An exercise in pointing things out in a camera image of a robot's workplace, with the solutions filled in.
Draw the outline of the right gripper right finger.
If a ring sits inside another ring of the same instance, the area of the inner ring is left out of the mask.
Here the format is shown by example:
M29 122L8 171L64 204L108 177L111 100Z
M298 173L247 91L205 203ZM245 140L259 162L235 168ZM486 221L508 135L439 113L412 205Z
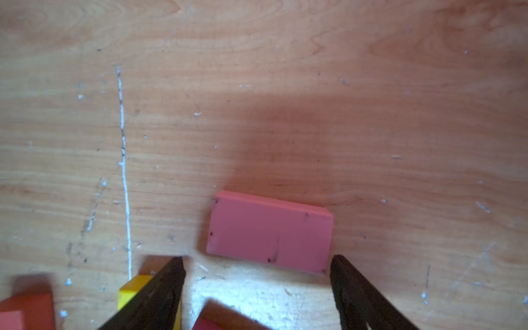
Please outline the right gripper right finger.
M340 254L331 260L330 281L342 329L418 330Z

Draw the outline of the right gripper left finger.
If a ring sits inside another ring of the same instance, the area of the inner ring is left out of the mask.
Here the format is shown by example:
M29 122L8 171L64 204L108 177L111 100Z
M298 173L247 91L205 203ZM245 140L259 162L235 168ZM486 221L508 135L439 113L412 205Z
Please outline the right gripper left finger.
M173 329L186 271L182 257L173 257L101 329Z

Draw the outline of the pink block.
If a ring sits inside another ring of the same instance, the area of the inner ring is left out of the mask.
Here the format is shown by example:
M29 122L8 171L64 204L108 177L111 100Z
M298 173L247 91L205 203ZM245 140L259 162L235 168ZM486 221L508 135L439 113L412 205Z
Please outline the pink block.
M207 253L326 273L334 227L329 210L230 191L214 199Z

